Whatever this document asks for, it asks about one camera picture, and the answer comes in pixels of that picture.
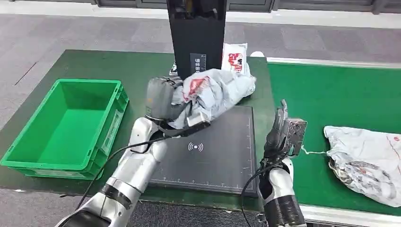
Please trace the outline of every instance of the black cable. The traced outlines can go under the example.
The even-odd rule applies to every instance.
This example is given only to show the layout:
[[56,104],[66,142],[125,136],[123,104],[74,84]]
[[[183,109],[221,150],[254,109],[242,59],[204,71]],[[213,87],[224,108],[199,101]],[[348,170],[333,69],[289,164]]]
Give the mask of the black cable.
[[[83,201],[85,200],[87,194],[89,193],[89,190],[90,190],[90,188],[92,187],[93,183],[94,183],[95,180],[99,177],[99,175],[100,175],[100,173],[103,171],[103,169],[106,167],[106,164],[107,164],[114,156],[116,156],[118,153],[120,153],[121,151],[126,150],[126,149],[128,149],[128,148],[134,148],[134,147],[138,147],[138,146],[142,146],[142,145],[149,145],[149,144],[152,144],[152,143],[154,143],[154,142],[161,141],[161,140],[165,140],[165,139],[168,139],[168,138],[170,138],[170,136],[164,136],[164,137],[161,137],[161,138],[159,138],[159,139],[149,140],[149,141],[146,141],[146,142],[137,143],[137,144],[133,144],[133,145],[128,145],[128,146],[125,146],[125,147],[123,147],[123,148],[118,149],[116,152],[114,152],[112,155],[110,155],[109,158],[106,160],[105,164],[100,168],[100,170],[97,172],[96,176],[95,176],[95,177],[93,178],[93,180],[90,182],[90,184],[89,184],[87,190],[85,191],[84,195],[82,196],[81,201],[79,202],[79,204],[78,204],[78,206],[75,208],[75,210],[78,210],[78,209],[81,207],[81,205],[82,205]],[[136,153],[136,154],[144,154],[144,153],[146,153],[146,151],[143,152],[143,153],[141,153],[141,152],[137,152],[137,151],[133,151],[133,150],[132,150],[131,152]]]
[[240,195],[240,196],[241,196],[241,211],[242,211],[242,214],[243,214],[243,216],[244,216],[244,218],[245,218],[245,221],[246,221],[246,223],[248,224],[249,227],[251,227],[251,224],[249,224],[249,221],[248,221],[248,219],[246,218],[245,211],[244,211],[244,193],[245,193],[246,188],[247,188],[248,185],[252,182],[253,179],[255,179],[255,178],[256,178],[257,176],[259,176],[260,174],[266,172],[268,169],[274,167],[275,164],[280,163],[280,162],[281,162],[282,160],[284,160],[286,157],[287,157],[287,155],[283,155],[283,157],[279,158],[277,161],[271,163],[270,165],[264,167],[263,169],[261,169],[261,168],[259,167],[259,168],[256,170],[255,174],[252,175],[252,176],[248,179],[248,181],[245,183],[245,186],[242,188],[241,195]]

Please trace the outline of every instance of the green storage bin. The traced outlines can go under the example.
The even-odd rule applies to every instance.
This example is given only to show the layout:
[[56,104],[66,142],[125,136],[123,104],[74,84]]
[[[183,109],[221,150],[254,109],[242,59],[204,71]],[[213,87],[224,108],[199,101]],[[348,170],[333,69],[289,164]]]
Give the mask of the green storage bin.
[[118,80],[57,80],[0,161],[27,176],[92,180],[127,108]]

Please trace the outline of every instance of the red print on bag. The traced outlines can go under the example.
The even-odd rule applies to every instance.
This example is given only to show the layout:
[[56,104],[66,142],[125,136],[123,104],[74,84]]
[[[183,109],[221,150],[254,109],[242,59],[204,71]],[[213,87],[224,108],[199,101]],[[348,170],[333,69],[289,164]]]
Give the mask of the red print on bag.
[[192,79],[191,83],[190,83],[190,86],[189,86],[188,97],[185,97],[185,94],[184,94],[184,99],[186,101],[188,101],[189,97],[192,97],[194,94],[197,94],[199,88],[203,87],[203,82],[205,82],[206,79],[209,79],[209,77],[205,76],[204,78]]
[[232,67],[234,67],[234,71],[241,72],[242,70],[242,54],[240,53],[229,53],[228,54],[228,62]]

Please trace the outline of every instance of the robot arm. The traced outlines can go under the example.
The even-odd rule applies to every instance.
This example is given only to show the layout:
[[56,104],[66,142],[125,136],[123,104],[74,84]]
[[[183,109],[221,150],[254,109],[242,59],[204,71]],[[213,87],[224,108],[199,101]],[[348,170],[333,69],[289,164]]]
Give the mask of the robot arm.
[[306,121],[288,118],[287,104],[281,101],[272,130],[266,137],[259,176],[258,195],[264,215],[258,216],[270,227],[306,227],[293,190],[294,168],[291,157],[296,157],[304,139]]
[[[203,115],[187,118],[188,127],[172,130],[167,121],[175,119],[185,104],[172,105],[179,78],[155,78],[148,84],[146,116],[138,118],[131,131],[130,145],[150,141],[158,134],[168,137],[191,135],[210,125]],[[149,180],[166,153],[166,142],[127,148],[103,189],[65,217],[57,227],[124,227],[146,190]]]

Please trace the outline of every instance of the green conveyor surface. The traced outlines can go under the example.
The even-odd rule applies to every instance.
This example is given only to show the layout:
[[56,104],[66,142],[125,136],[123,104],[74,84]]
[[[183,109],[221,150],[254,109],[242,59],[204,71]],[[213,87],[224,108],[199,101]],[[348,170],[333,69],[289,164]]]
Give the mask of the green conveyor surface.
[[[401,70],[268,63],[273,99],[288,104],[288,114],[308,121],[307,151],[330,149],[326,125],[401,133]],[[401,215],[343,185],[328,167],[326,154],[293,159],[294,189],[300,203]]]

